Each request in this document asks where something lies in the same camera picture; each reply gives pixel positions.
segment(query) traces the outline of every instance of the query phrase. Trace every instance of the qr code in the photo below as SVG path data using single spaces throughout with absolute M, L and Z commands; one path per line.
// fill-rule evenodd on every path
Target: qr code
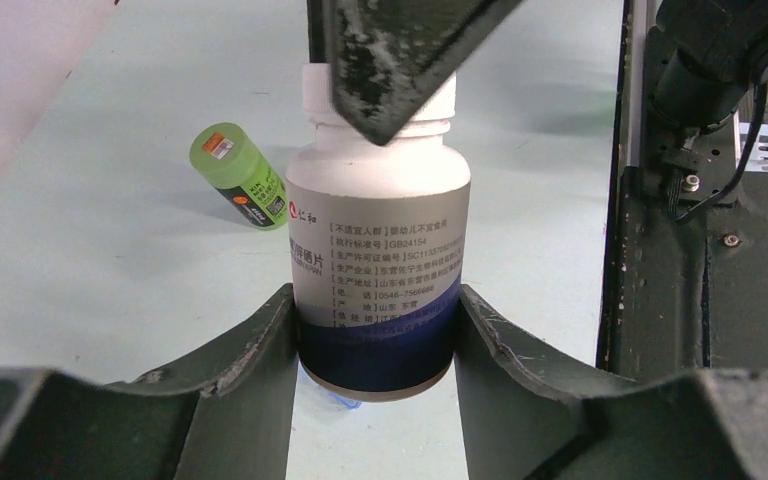
M 272 205 L 266 207 L 267 210 L 269 210 L 269 213 L 272 215 L 278 215 L 278 213 L 281 212 L 281 209 L 284 208 L 284 199 L 281 197 L 275 197 L 275 200 L 272 202 Z

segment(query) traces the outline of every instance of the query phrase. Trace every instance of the bottle cap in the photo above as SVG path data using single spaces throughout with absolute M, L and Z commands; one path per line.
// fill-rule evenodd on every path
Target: bottle cap
M 190 163 L 215 188 L 233 188 L 252 175 L 260 150 L 237 125 L 218 123 L 201 132 L 190 147 Z
M 330 66 L 327 63 L 309 63 L 302 69 L 302 102 L 315 122 L 345 125 L 331 104 Z M 455 74 L 411 118 L 411 122 L 445 120 L 455 116 Z

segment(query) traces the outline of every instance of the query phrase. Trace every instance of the blue label band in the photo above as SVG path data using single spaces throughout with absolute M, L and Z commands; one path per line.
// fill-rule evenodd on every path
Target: blue label band
M 407 315 L 362 327 L 299 322 L 299 356 L 312 373 L 361 392 L 392 392 L 434 378 L 452 361 L 460 276 Z

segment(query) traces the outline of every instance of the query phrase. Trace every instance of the table surface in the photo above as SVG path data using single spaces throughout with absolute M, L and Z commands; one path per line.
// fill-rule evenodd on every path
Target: table surface
M 464 281 L 593 363 L 621 0 L 525 2 L 458 73 L 447 143 L 473 171 Z M 242 126 L 283 171 L 301 110 L 304 3 L 122 2 L 0 180 L 0 366 L 132 380 L 247 318 L 290 281 L 189 165 Z M 287 478 L 465 479 L 452 371 L 347 410 L 301 377 Z

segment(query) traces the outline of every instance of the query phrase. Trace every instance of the green lid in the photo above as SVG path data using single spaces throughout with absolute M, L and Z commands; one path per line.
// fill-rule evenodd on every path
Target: green lid
M 246 132 L 233 123 L 204 130 L 190 147 L 190 163 L 215 188 L 242 184 L 262 159 Z

